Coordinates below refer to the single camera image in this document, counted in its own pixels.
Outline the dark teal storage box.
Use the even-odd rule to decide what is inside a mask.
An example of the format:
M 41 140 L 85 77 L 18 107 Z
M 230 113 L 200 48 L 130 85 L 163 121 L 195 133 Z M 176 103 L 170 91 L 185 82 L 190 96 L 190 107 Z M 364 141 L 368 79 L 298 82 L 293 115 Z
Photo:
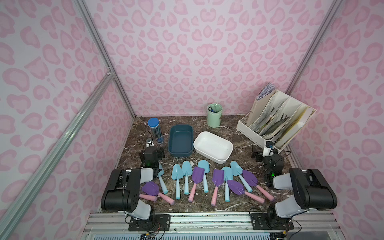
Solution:
M 194 131 L 190 125 L 175 125 L 170 130 L 169 153 L 173 157 L 183 158 L 192 154 Z

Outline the blue shovel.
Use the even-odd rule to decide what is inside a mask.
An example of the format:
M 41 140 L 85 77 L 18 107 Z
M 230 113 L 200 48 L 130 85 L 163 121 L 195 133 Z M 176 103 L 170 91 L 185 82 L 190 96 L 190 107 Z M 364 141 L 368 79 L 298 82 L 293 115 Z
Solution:
M 163 166 L 161 164 L 159 164 L 158 179 L 159 179 L 160 185 L 162 187 L 163 194 L 166 195 L 168 193 L 168 188 L 165 185 L 165 182 L 164 182 L 164 180 L 162 178 L 163 174 L 164 174 L 164 168 L 163 168 Z
M 181 198 L 181 191 L 180 191 L 180 181 L 179 179 L 182 179 L 184 176 L 182 168 L 179 164 L 175 164 L 173 166 L 172 171 L 172 179 L 176 181 L 176 190 L 175 190 L 175 196 L 176 199 L 179 200 Z
M 189 161 L 184 161 L 182 165 L 182 171 L 185 176 L 185 183 L 184 183 L 184 194 L 189 194 L 189 177 L 192 175 L 193 170 L 191 163 Z
M 204 175 L 203 175 L 204 192 L 208 193 L 209 188 L 208 188 L 208 181 L 207 181 L 206 174 L 210 172 L 210 165 L 206 160 L 201 160 L 198 162 L 198 167 L 204 169 Z

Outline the white storage box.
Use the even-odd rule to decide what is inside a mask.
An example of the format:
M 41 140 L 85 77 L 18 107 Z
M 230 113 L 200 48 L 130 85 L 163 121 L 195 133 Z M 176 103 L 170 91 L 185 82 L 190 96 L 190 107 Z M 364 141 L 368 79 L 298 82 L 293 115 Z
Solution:
M 194 141 L 196 152 L 217 164 L 224 164 L 230 157 L 233 144 L 210 132 L 201 132 Z

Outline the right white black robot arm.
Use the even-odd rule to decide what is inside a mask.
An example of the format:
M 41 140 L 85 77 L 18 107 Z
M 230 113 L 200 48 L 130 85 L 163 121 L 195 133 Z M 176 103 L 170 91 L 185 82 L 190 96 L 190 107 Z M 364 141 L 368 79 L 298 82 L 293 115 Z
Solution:
M 296 215 L 336 208 L 337 196 L 320 170 L 290 168 L 288 173 L 283 174 L 284 157 L 272 145 L 262 153 L 256 146 L 252 146 L 251 158 L 263 164 L 266 187 L 293 192 L 292 196 L 277 202 L 273 195 L 259 185 L 255 176 L 248 180 L 250 186 L 257 188 L 271 202 L 265 214 L 269 228 L 290 227 Z

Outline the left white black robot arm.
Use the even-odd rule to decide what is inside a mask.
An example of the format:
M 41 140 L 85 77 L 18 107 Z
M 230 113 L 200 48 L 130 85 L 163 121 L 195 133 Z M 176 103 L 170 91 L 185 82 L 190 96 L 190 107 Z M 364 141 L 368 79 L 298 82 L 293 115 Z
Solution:
M 159 173 L 159 161 L 165 157 L 162 147 L 150 146 L 140 152 L 141 167 L 133 170 L 112 170 L 101 198 L 104 211 L 122 211 L 137 220 L 149 220 L 152 207 L 140 200 L 140 186 L 154 180 Z

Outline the square purple shovel far left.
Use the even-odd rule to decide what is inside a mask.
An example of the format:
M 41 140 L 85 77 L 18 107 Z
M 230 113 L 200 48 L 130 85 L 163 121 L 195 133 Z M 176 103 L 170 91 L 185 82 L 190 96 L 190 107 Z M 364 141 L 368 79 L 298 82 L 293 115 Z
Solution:
M 151 195 L 151 196 L 155 196 L 155 197 L 160 197 L 162 198 L 164 201 L 166 201 L 167 203 L 169 203 L 170 205 L 174 205 L 175 204 L 175 200 L 170 198 L 169 196 L 163 194 L 160 192 L 159 190 L 159 186 L 158 184 L 156 184 L 155 182 L 151 181 L 151 182 L 147 182 L 142 190 L 147 194 L 147 195 Z

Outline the blue lid pen tube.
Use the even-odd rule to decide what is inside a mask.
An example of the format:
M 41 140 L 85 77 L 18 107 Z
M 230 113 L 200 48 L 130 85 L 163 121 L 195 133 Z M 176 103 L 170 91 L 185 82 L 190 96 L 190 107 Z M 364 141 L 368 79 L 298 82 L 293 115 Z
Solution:
M 160 121 L 157 118 L 151 118 L 148 120 L 148 126 L 150 127 L 153 136 L 155 137 L 158 144 L 164 142 L 163 132 L 160 126 Z

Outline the blue shovel right angled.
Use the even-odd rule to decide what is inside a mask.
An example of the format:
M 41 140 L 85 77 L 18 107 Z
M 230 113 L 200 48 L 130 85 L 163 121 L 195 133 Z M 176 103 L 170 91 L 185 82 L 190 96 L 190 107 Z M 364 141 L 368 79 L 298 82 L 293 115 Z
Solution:
M 242 176 L 243 168 L 236 161 L 231 161 L 231 169 L 233 172 L 233 176 L 238 176 L 240 178 L 240 180 L 242 181 L 244 187 L 247 189 L 247 191 L 249 193 L 251 193 L 253 191 L 253 189 L 250 187 L 248 182 Z

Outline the pointed purple shovel right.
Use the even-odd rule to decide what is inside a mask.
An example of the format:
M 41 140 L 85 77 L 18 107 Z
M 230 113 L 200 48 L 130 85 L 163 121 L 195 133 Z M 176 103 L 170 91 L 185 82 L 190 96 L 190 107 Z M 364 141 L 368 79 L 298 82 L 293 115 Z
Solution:
M 236 195 L 245 195 L 245 196 L 248 196 L 249 198 L 261 203 L 261 204 L 264 204 L 265 203 L 265 199 L 261 198 L 261 197 L 258 197 L 254 194 L 251 194 L 249 192 L 246 192 L 244 190 L 244 186 L 237 182 L 237 181 L 234 181 L 234 180 L 227 180 L 227 184 L 229 186 L 229 188 L 236 194 Z

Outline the blue shovel right vertical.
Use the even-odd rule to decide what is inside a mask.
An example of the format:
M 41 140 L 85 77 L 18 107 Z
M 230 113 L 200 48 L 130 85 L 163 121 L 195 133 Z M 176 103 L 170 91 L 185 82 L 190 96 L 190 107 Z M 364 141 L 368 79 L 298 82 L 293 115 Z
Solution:
M 230 167 L 223 167 L 224 171 L 224 181 L 225 181 L 225 202 L 230 202 L 230 188 L 228 185 L 228 180 L 233 180 L 233 171 Z

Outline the white file organizer rack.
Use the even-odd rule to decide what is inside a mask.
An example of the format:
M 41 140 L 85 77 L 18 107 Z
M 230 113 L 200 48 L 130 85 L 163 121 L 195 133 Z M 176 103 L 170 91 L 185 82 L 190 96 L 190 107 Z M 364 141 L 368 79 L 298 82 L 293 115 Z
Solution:
M 281 151 L 307 124 L 316 110 L 267 83 L 237 130 L 262 149 Z

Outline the green pen cup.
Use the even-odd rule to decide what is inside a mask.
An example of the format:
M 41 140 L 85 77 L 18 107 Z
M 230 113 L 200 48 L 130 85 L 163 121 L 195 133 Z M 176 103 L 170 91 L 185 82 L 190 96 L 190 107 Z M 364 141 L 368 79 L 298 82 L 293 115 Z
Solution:
M 217 128 L 221 124 L 223 107 L 219 103 L 209 104 L 207 107 L 207 124 L 211 128 Z

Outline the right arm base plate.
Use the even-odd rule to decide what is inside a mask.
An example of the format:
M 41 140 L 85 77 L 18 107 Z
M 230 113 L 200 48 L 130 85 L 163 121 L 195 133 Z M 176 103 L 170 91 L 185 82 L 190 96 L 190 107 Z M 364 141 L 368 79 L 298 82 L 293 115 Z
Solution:
M 290 231 L 294 230 L 293 221 L 291 219 L 283 219 L 280 217 L 269 217 L 267 214 L 263 213 L 251 213 L 251 224 L 253 230 L 258 231 Z

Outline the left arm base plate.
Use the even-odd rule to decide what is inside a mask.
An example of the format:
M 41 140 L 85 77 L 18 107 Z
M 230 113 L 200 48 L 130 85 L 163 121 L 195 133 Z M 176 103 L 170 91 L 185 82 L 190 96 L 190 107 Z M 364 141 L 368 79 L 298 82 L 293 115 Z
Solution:
M 170 230 L 171 215 L 159 214 L 151 215 L 148 220 L 140 220 L 131 218 L 129 221 L 129 232 L 144 232 L 144 231 L 164 231 Z

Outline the aluminium frame rail front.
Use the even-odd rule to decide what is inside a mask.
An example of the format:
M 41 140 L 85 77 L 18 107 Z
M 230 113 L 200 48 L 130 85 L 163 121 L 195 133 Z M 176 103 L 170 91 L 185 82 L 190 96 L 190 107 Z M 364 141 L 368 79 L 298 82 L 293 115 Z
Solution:
M 168 213 L 146 231 L 124 214 L 91 214 L 82 240 L 344 240 L 330 211 L 295 216 L 287 228 L 271 229 L 252 212 Z

